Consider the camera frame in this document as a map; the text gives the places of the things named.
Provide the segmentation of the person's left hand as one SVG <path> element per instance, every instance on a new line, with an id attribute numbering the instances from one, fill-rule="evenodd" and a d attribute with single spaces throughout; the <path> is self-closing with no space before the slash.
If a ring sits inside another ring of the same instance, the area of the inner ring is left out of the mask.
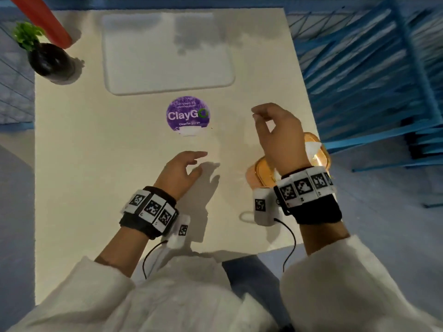
<path id="1" fill-rule="evenodd" d="M 187 181 L 187 167 L 197 165 L 198 159 L 207 155 L 206 151 L 180 152 L 164 166 L 154 187 L 161 189 L 175 201 L 179 201 L 196 183 L 196 181 Z"/>

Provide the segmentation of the person's right hand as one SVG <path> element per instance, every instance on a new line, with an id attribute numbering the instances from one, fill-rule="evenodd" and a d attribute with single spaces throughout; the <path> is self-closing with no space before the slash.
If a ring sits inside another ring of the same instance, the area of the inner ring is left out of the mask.
<path id="1" fill-rule="evenodd" d="M 251 111 L 253 115 L 259 114 L 265 118 L 272 133 L 272 145 L 263 151 L 268 163 L 274 166 L 280 176 L 312 167 L 298 118 L 274 103 L 255 106 Z"/>

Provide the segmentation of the person's left forearm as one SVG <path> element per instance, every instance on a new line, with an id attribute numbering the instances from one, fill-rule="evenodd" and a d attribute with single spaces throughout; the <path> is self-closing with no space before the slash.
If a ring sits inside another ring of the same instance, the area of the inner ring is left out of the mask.
<path id="1" fill-rule="evenodd" d="M 94 262 L 115 268 L 131 278 L 148 241 L 146 234 L 136 229 L 120 227 Z"/>

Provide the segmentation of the person's right forearm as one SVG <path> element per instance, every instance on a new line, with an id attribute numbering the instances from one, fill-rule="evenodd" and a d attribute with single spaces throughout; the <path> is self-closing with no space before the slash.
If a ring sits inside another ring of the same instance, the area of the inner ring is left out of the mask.
<path id="1" fill-rule="evenodd" d="M 336 223 L 300 224 L 299 228 L 307 256 L 351 236 L 341 220 Z"/>

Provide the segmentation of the black marker wristband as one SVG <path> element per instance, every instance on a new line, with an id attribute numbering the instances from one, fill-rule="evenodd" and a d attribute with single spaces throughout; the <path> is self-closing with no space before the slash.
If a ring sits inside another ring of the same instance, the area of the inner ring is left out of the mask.
<path id="1" fill-rule="evenodd" d="M 121 210 L 121 227 L 134 229 L 149 240 L 167 235 L 179 216 L 177 201 L 160 188 L 137 190 Z"/>
<path id="2" fill-rule="evenodd" d="M 274 193 L 283 213 L 299 225 L 333 224 L 342 220 L 335 185 L 324 166 L 288 173 L 276 183 Z"/>

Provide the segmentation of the round purple sticker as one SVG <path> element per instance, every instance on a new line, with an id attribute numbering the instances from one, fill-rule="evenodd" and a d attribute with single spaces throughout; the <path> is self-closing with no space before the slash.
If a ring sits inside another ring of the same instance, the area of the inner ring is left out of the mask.
<path id="1" fill-rule="evenodd" d="M 195 136 L 210 123 L 208 105 L 194 96 L 181 96 L 173 100 L 166 112 L 166 121 L 175 133 Z"/>

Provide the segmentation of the orange lidded food container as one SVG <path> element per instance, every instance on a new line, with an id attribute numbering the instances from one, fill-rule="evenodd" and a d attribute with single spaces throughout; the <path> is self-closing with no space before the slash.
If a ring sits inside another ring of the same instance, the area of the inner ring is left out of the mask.
<path id="1" fill-rule="evenodd" d="M 304 142 L 311 165 L 324 166 L 327 172 L 329 172 L 331 165 L 330 155 L 319 138 L 313 133 L 305 132 Z M 280 174 L 267 162 L 265 157 L 261 157 L 247 169 L 245 179 L 252 190 L 272 188 L 280 179 Z"/>

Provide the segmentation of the white rectangular tray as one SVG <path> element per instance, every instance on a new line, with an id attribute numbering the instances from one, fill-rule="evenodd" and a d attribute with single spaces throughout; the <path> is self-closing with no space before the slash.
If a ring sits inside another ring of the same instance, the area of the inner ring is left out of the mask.
<path id="1" fill-rule="evenodd" d="M 113 95 L 222 88 L 235 81 L 213 12 L 108 14 L 101 27 L 104 83 Z"/>

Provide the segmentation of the dark blue trousers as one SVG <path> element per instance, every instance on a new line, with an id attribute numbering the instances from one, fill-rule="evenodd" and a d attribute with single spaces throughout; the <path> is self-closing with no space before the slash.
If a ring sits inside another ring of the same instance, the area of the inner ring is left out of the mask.
<path id="1" fill-rule="evenodd" d="M 222 262 L 233 292 L 246 293 L 274 318 L 279 332 L 296 332 L 280 295 L 280 280 L 255 255 Z"/>

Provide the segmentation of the white fleece jacket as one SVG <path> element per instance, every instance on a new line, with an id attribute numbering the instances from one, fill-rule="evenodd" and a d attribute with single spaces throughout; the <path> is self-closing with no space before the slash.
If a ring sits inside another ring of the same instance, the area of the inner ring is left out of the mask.
<path id="1" fill-rule="evenodd" d="M 297 332 L 443 332 L 416 309 L 376 256 L 353 235 L 283 274 L 280 294 Z M 250 294 L 238 297 L 213 258 L 176 256 L 136 286 L 83 257 L 8 332 L 277 332 Z"/>

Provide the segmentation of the black pot with green plant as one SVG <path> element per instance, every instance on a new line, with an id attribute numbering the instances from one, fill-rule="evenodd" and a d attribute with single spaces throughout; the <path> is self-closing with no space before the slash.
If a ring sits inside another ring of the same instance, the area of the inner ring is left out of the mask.
<path id="1" fill-rule="evenodd" d="M 41 43 L 44 30 L 30 22 L 18 22 L 13 29 L 13 38 L 26 51 L 31 68 L 52 82 L 69 80 L 75 73 L 75 63 L 62 48 Z"/>

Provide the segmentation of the red-orange bar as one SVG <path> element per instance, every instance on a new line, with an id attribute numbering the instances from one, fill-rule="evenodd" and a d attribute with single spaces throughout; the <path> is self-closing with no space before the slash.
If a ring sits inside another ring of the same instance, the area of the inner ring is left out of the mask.
<path id="1" fill-rule="evenodd" d="M 41 27 L 50 43 L 68 49 L 74 43 L 69 33 L 43 0 L 11 0 L 33 23 Z"/>

